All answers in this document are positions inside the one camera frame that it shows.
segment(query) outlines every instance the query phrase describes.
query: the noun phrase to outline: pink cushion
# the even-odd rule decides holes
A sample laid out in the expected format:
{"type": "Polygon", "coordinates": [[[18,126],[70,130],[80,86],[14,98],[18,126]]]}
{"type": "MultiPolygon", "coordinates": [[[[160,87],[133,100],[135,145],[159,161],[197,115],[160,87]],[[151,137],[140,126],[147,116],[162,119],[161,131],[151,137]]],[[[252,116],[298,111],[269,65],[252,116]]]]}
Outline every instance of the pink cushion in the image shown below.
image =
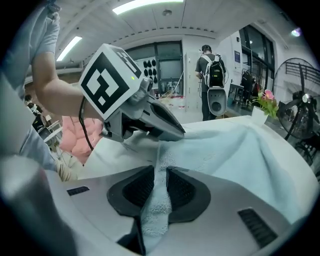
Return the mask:
{"type": "MultiPolygon", "coordinates": [[[[100,133],[103,124],[98,119],[86,118],[84,125],[89,141],[95,147],[101,139],[100,133]]],[[[82,164],[87,161],[91,154],[84,130],[77,117],[62,117],[62,142],[60,143],[60,148],[77,157],[82,164]]]]}

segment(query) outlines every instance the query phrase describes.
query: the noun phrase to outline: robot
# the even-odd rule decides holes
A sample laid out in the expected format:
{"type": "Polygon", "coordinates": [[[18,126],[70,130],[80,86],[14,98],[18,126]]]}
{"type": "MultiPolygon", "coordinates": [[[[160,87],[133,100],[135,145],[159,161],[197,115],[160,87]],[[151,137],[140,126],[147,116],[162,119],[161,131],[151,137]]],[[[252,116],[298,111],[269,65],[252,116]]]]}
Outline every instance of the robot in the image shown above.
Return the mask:
{"type": "MultiPolygon", "coordinates": [[[[86,99],[117,142],[134,131],[178,141],[184,129],[149,95],[151,80],[121,48],[104,44],[80,79],[86,99]]],[[[0,158],[0,196],[19,225],[52,255],[145,255],[141,214],[154,187],[154,167],[61,182],[17,155],[0,158]]],[[[244,187],[200,172],[168,166],[169,229],[150,256],[270,255],[290,224],[244,187]]]]}

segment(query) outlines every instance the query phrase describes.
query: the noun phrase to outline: person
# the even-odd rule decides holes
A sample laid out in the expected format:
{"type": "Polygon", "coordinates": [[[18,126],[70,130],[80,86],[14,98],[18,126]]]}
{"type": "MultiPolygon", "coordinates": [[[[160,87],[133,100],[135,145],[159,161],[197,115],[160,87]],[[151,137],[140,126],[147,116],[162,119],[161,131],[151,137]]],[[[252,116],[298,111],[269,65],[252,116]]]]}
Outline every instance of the person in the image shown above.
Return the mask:
{"type": "MultiPolygon", "coordinates": [[[[0,71],[23,100],[24,81],[31,65],[35,94],[43,107],[56,115],[77,117],[83,94],[60,80],[55,67],[60,29],[60,8],[55,1],[42,1],[22,24],[4,56],[0,71]]],[[[84,115],[101,118],[89,103],[84,107],[84,115]]],[[[33,127],[30,127],[19,154],[37,161],[45,170],[58,172],[62,181],[77,179],[76,173],[51,156],[49,147],[33,127]]]]}
{"type": "Polygon", "coordinates": [[[26,96],[24,96],[24,103],[35,116],[35,120],[33,121],[32,126],[35,129],[35,131],[38,133],[41,128],[45,127],[45,122],[44,122],[45,119],[42,116],[43,110],[41,109],[40,106],[32,102],[32,97],[30,94],[27,94],[26,96]]]}
{"type": "MultiPolygon", "coordinates": [[[[207,55],[210,60],[215,60],[215,55],[212,54],[211,47],[209,45],[203,45],[202,46],[202,54],[207,55]]],[[[226,68],[223,60],[219,58],[219,62],[221,63],[223,72],[226,73],[226,68]]],[[[209,109],[208,104],[208,86],[205,83],[204,74],[206,72],[208,61],[204,58],[200,57],[196,63],[195,68],[195,76],[199,79],[201,79],[201,101],[202,101],[202,121],[208,121],[208,120],[214,120],[216,119],[216,115],[212,114],[209,109]]]]}

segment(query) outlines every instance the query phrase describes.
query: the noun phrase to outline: pink flower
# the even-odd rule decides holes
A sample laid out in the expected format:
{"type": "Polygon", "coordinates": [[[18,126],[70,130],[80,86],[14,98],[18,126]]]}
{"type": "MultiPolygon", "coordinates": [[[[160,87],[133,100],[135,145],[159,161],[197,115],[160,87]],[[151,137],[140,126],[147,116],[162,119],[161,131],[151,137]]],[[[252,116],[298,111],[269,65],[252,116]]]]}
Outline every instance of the pink flower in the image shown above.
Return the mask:
{"type": "Polygon", "coordinates": [[[270,91],[270,90],[265,90],[264,93],[265,93],[265,96],[266,96],[269,100],[273,100],[274,97],[275,97],[275,96],[272,94],[272,91],[270,91]]]}

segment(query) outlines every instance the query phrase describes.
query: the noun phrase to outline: ceiling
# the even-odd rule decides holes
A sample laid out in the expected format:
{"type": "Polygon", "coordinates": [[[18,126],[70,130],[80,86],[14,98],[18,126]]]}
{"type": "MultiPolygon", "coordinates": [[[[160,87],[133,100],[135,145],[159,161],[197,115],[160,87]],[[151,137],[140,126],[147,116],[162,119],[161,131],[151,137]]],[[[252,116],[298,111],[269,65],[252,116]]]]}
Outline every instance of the ceiling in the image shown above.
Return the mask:
{"type": "Polygon", "coordinates": [[[223,40],[253,22],[269,23],[290,43],[294,24],[268,0],[184,0],[136,8],[120,15],[112,9],[131,0],[57,0],[62,7],[56,57],[74,36],[82,40],[64,63],[88,61],[103,44],[122,46],[137,37],[189,34],[223,40]],[[164,10],[172,15],[163,16],[164,10]]]}

